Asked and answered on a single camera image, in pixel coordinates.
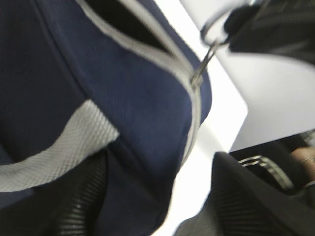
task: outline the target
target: gray zipper trim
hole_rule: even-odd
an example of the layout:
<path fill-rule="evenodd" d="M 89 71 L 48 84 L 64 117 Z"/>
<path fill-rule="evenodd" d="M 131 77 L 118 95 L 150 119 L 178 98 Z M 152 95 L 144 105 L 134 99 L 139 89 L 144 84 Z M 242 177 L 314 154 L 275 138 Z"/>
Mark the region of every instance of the gray zipper trim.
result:
<path fill-rule="evenodd" d="M 136 0 L 119 0 L 119 2 L 131 13 L 133 13 L 135 17 L 137 17 L 152 32 L 152 34 L 160 40 L 160 42 L 171 52 L 172 55 L 123 34 L 99 17 L 84 0 L 76 1 L 83 9 L 86 16 L 99 28 L 101 32 L 114 39 L 123 48 L 133 51 L 135 54 L 151 61 L 160 68 L 173 74 L 186 90 L 191 100 L 192 120 L 182 160 L 183 164 L 193 148 L 201 120 L 200 89 L 196 88 L 193 90 L 189 81 L 193 75 L 193 67 L 191 63 L 187 60 L 185 55 L 181 52 L 159 22 Z"/>

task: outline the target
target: navy blue bag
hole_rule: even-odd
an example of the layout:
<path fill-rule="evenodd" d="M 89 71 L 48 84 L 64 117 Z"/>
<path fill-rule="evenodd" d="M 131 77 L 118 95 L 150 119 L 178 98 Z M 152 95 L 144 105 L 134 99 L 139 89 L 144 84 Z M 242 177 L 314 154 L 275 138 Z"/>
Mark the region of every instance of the navy blue bag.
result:
<path fill-rule="evenodd" d="M 0 235 L 154 232 L 211 107 L 199 64 L 152 0 L 0 0 Z"/>

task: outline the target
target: fabric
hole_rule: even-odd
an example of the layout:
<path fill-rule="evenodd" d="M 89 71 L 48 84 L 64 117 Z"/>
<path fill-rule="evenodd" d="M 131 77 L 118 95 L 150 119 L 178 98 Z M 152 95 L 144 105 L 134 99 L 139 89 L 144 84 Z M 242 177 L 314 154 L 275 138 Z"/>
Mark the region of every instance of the fabric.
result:
<path fill-rule="evenodd" d="M 195 217 L 178 227 L 174 236 L 223 236 L 211 196 Z"/>
<path fill-rule="evenodd" d="M 0 192 L 49 183 L 117 139 L 119 133 L 98 107 L 86 101 L 48 149 L 24 161 L 0 166 Z"/>
<path fill-rule="evenodd" d="M 78 2 L 0 0 L 1 142 L 14 162 L 41 159 L 30 170 L 19 168 L 35 173 L 26 178 L 32 179 L 28 186 L 52 181 L 77 161 L 107 149 L 108 190 L 95 235 L 150 235 L 165 219 L 173 180 L 193 143 L 193 121 L 196 116 L 203 121 L 209 112 L 209 79 L 204 73 L 200 94 L 190 88 L 192 68 L 200 61 L 153 1 L 139 7 L 152 14 L 183 60 L 156 42 L 145 45 L 150 37 L 141 42 L 140 49 L 147 51 L 137 51 L 137 38 L 120 32 L 128 43 L 118 40 Z M 71 129 L 66 142 L 69 123 L 86 102 L 99 110 L 80 114 L 84 122 Z M 197 104 L 201 114 L 196 114 Z M 54 163 L 45 180 L 39 174 L 44 163 Z M 56 163 L 64 169 L 52 171 Z M 20 178 L 5 189 L 21 189 Z"/>

